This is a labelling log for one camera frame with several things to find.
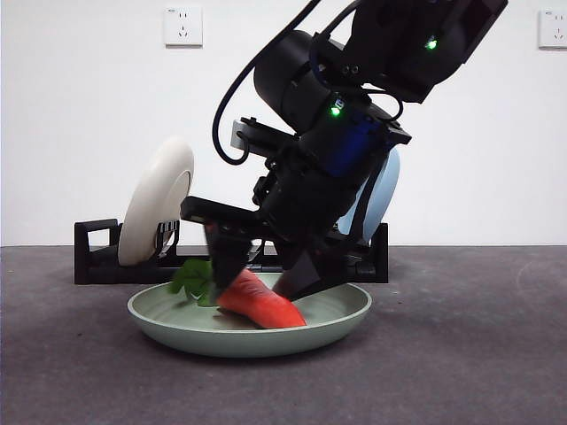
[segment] black cable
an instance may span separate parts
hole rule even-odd
[[[401,117],[402,113],[404,112],[404,104],[401,102],[401,100],[399,100],[396,96],[394,96],[392,93],[389,93],[386,90],[382,90],[382,89],[363,89],[363,88],[359,88],[359,87],[348,87],[348,86],[333,86],[330,85],[323,77],[321,74],[321,71],[319,69],[319,61],[317,60],[317,43],[319,40],[329,40],[330,38],[330,33],[333,32],[333,30],[335,30],[335,28],[338,27],[338,25],[345,20],[345,18],[350,15],[352,12],[354,12],[358,6],[361,5],[361,3],[364,0],[355,0],[354,2],[350,3],[345,9],[343,9],[343,11],[319,34],[317,35],[314,39],[313,42],[311,43],[311,48],[309,49],[309,65],[311,65],[311,70],[313,71],[313,74],[315,76],[315,78],[319,81],[319,83],[324,86],[326,89],[332,91],[332,92],[337,92],[337,93],[345,93],[345,94],[351,94],[351,95],[360,95],[360,94],[366,94],[366,95],[387,95],[390,97],[393,97],[396,102],[398,103],[398,113],[396,113],[393,117],[382,120],[382,121],[387,121],[387,122],[392,122],[397,120],[399,117]]]
[[[303,19],[311,13],[311,11],[321,2],[321,0],[311,0],[307,6],[282,30],[274,39],[269,42],[260,52],[248,63],[247,66],[240,72],[238,77],[234,80],[234,82],[230,85],[229,89],[225,93],[224,97],[219,104],[219,107],[216,110],[216,114],[214,115],[213,119],[213,144],[214,148],[216,149],[217,153],[220,157],[227,163],[231,164],[232,166],[239,166],[243,164],[247,159],[248,155],[250,154],[250,144],[246,139],[242,139],[243,141],[243,150],[244,153],[242,157],[238,159],[234,159],[229,157],[224,149],[221,146],[221,140],[219,138],[219,126],[221,124],[221,118],[224,113],[224,110],[229,104],[230,99],[234,96],[234,93],[237,91],[242,81],[246,78],[246,76],[254,69],[256,64],[262,59],[262,57],[271,50],[276,44],[280,43],[287,35],[295,29],[297,25],[299,25]]]

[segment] electrical outlet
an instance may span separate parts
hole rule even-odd
[[[166,46],[202,46],[201,6],[168,7],[164,12],[163,36]]]
[[[540,47],[567,49],[567,11],[540,11]]]

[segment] white wall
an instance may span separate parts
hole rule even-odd
[[[172,134],[194,141],[194,195],[252,208],[262,161],[221,162],[214,110],[307,0],[202,0],[204,48],[167,50],[162,10],[186,3],[3,0],[2,245],[70,244],[75,221],[122,219]],[[320,30],[346,3],[324,0],[301,27]],[[567,51],[537,49],[537,10],[551,5],[567,9],[512,0],[469,63],[407,108],[402,123],[415,138],[400,148],[386,217],[393,244],[567,243]],[[242,115],[285,128],[250,81],[228,109],[224,139]],[[203,242],[183,224],[182,243]]]

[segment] orange carrot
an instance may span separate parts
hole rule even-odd
[[[287,298],[269,289],[256,274],[245,268],[222,292],[218,305],[243,314],[263,328],[294,328],[306,322]]]

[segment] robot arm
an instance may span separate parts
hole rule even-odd
[[[305,15],[319,1],[312,1]],[[268,174],[253,189],[255,212],[194,197],[182,218],[205,224],[218,296],[245,266],[252,239],[273,241],[283,264],[275,291],[297,299],[348,282],[348,257],[362,237],[374,182],[388,152],[411,139],[397,122],[402,102],[422,101],[476,49],[507,0],[358,0],[320,34],[294,30],[300,14],[247,67],[260,97],[295,130],[294,135],[242,119],[241,159],[267,158]],[[355,12],[346,45],[330,33]],[[220,115],[246,69],[223,98]],[[379,89],[364,89],[371,83]],[[396,98],[392,117],[369,94]],[[348,235],[333,226],[355,202]]]

